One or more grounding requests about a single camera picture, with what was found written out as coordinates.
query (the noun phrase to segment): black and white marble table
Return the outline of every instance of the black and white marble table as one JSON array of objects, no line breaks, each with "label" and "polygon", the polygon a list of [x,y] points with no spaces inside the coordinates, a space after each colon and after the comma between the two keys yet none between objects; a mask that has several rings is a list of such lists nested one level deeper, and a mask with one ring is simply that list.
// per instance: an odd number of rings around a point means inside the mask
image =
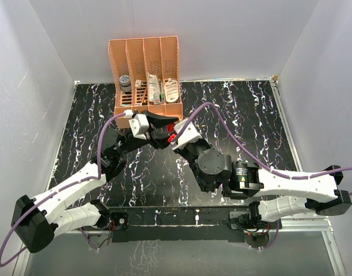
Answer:
[{"label": "black and white marble table", "polygon": [[[232,132],[256,157],[278,169],[296,169],[269,81],[183,82],[181,93],[184,117],[202,103],[213,102]],[[114,98],[112,83],[77,86],[51,187],[77,172],[95,154],[100,129],[113,115]],[[251,161],[209,108],[200,113],[195,125],[209,143],[232,160]],[[245,205],[223,198],[220,189],[201,192],[183,158],[169,148],[155,151],[149,145],[128,154],[123,174],[87,194],[79,204],[96,198],[109,207]]]}]

